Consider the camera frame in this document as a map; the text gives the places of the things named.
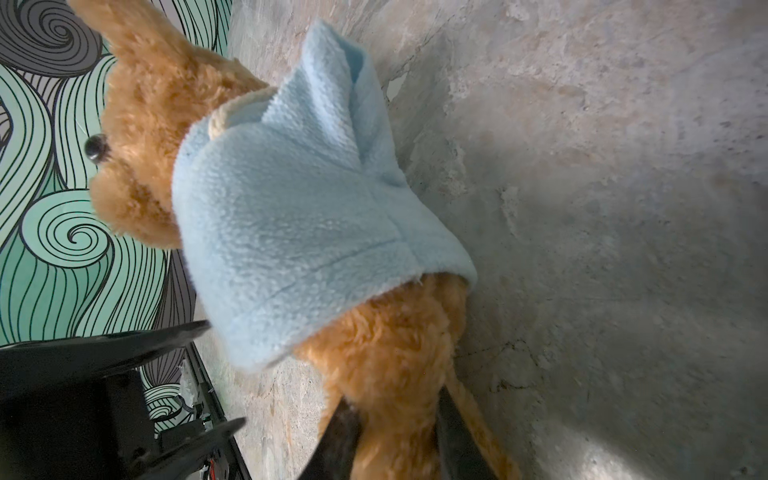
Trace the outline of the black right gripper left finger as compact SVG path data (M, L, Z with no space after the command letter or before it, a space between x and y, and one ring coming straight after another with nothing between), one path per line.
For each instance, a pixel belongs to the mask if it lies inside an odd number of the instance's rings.
M349 480L361 433L359 411L341 398L298 480Z

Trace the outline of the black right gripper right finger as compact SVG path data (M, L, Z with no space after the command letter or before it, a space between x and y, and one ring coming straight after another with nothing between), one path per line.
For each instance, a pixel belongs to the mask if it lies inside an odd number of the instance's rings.
M497 480L447 387L439 393L435 427L442 480Z

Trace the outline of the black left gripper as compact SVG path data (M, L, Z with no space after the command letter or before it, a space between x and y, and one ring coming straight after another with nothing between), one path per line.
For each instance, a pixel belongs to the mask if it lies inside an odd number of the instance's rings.
M182 348L210 328L201 320L3 346L1 477L133 478L158 454L158 445L140 375L122 372ZM135 479L185 479L246 423L241 417L217 425L150 461Z

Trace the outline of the light blue bear hoodie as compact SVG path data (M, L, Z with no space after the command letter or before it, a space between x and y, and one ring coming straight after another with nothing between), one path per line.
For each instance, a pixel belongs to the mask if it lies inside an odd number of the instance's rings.
M240 367L264 368L425 274L477 280L410 189L369 54L325 22L292 74L193 124L172 178L187 269Z

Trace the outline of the brown teddy bear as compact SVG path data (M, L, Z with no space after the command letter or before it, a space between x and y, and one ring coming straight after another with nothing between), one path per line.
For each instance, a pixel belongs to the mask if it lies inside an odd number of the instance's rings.
M85 144L98 167L90 185L96 214L117 234L178 249L171 178L185 135L226 102L265 99L274 88L239 62L190 43L147 1L75 1L72 9L117 59L102 130ZM428 274L364 302L296 347L325 382L321 430L341 398L360 413L353 478L441 479L435 425L443 387L497 478L519 477L456 376L467 296L459 277Z

